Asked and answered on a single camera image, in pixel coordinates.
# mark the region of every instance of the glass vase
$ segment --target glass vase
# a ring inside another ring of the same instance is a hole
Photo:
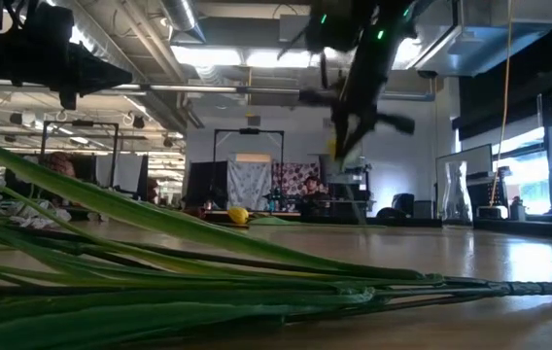
[[[442,200],[442,223],[445,225],[472,225],[472,205],[466,188],[466,162],[445,164],[447,185]]]

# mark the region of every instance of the desk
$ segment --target desk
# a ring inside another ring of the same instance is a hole
[[[78,224],[109,238],[222,253],[114,222]],[[353,263],[497,280],[552,281],[551,239],[461,228],[412,227],[253,227],[249,234]],[[3,252],[0,263],[17,267],[36,262],[21,253]],[[552,297],[492,298],[293,325],[276,332],[189,344],[183,349],[548,350],[552,349]]]

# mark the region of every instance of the fluorescent light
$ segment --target fluorescent light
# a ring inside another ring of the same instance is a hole
[[[408,65],[421,53],[420,39],[405,38],[397,49],[395,55],[395,63],[393,63],[393,69],[406,69]]]
[[[39,149],[23,148],[23,147],[6,147],[4,149],[11,152],[23,152],[23,153],[34,153],[34,154],[38,154],[40,151]],[[78,153],[78,154],[99,155],[99,156],[105,156],[109,154],[109,152],[105,152],[105,151],[76,150],[76,149],[62,149],[62,148],[45,149],[45,153],[53,153],[53,152],[67,152],[67,153]]]
[[[306,68],[311,63],[309,52],[287,52],[278,59],[278,51],[253,51],[246,65],[261,68]]]
[[[79,142],[83,145],[87,145],[89,143],[88,140],[86,140],[84,137],[71,137],[71,140]]]
[[[326,55],[327,59],[337,59],[340,55],[342,55],[342,53],[333,48],[325,48],[324,54]]]
[[[60,130],[60,132],[65,133],[67,135],[73,135],[73,131],[67,130],[64,127],[59,127],[58,130]]]
[[[240,65],[241,56],[236,49],[184,48],[171,46],[179,63],[197,67],[214,65]]]
[[[108,149],[108,150],[111,149],[110,146],[104,145],[104,144],[102,144],[102,143],[99,142],[99,141],[94,141],[94,140],[88,140],[88,141],[89,141],[91,144],[95,144],[95,145],[97,145],[97,146],[106,148],[106,149]]]
[[[153,152],[136,152],[135,153],[138,156],[181,156],[181,153],[179,152],[161,152],[161,151],[153,151]]]

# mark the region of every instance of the yellow cable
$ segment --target yellow cable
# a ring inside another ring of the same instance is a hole
[[[513,29],[513,6],[516,0],[509,0],[509,9],[507,18],[509,20],[509,25],[507,28],[507,61],[505,62],[505,91],[504,91],[504,100],[502,106],[502,124],[500,125],[500,141],[499,141],[499,155],[497,158],[497,171],[494,175],[494,184],[492,185],[492,196],[490,197],[490,206],[494,204],[494,197],[497,194],[497,182],[499,181],[499,168],[500,168],[500,151],[502,150],[502,140],[505,136],[505,124],[507,123],[507,106],[509,99],[509,61],[511,59],[511,34]]]

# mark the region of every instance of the long green leaves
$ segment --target long green leaves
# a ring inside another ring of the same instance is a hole
[[[206,302],[229,305],[297,305],[344,307],[371,301],[373,290],[353,295],[303,294],[257,291],[127,291],[71,297],[32,297],[0,304],[0,323],[14,319],[79,311],[90,307],[157,304],[166,302]]]
[[[131,334],[178,331],[257,315],[316,312],[313,306],[230,305],[195,302],[132,303],[17,318],[0,323],[0,349],[88,348]]]
[[[421,273],[408,269],[362,266],[315,257],[255,239],[235,230],[189,219],[185,214],[141,205],[114,193],[100,190],[95,186],[59,175],[45,167],[21,159],[1,147],[0,163],[13,170],[17,175],[29,179],[50,192],[81,203],[91,210],[105,213],[121,222],[141,228],[168,233],[182,239],[237,253],[306,266],[347,270],[354,275],[358,273],[378,278],[402,280],[425,278]]]

